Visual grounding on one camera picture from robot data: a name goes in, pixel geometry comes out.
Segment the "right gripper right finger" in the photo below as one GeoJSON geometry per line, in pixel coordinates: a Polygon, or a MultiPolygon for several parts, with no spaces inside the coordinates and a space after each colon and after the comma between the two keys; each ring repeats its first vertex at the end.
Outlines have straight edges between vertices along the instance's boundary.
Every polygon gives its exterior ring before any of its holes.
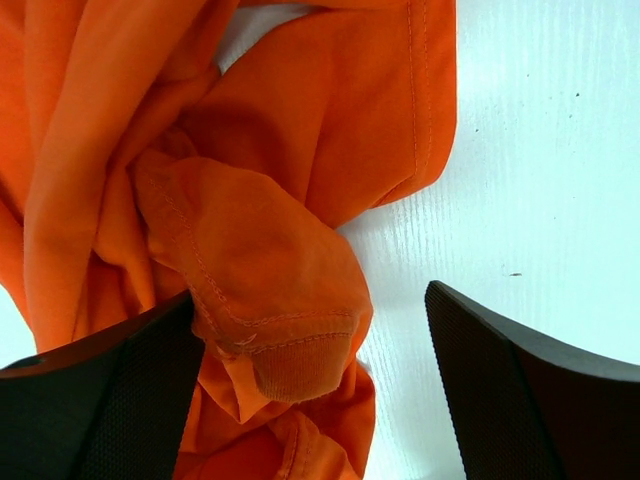
{"type": "Polygon", "coordinates": [[[639,368],[506,318],[441,281],[426,312],[469,479],[639,476],[639,368]]]}

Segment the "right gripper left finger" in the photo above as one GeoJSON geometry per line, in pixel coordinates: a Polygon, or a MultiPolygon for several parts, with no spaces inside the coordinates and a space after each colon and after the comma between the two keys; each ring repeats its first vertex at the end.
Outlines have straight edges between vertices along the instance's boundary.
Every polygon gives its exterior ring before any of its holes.
{"type": "Polygon", "coordinates": [[[189,292],[1,371],[4,479],[170,479],[205,345],[189,292]]]}

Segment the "orange t shirt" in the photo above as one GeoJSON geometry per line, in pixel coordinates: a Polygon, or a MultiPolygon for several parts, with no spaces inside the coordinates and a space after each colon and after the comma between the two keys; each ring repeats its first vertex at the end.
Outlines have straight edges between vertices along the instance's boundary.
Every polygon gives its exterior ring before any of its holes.
{"type": "Polygon", "coordinates": [[[48,351],[181,291],[207,350],[179,479],[360,479],[368,287],[339,228],[435,182],[452,1],[1,5],[1,282],[48,351]]]}

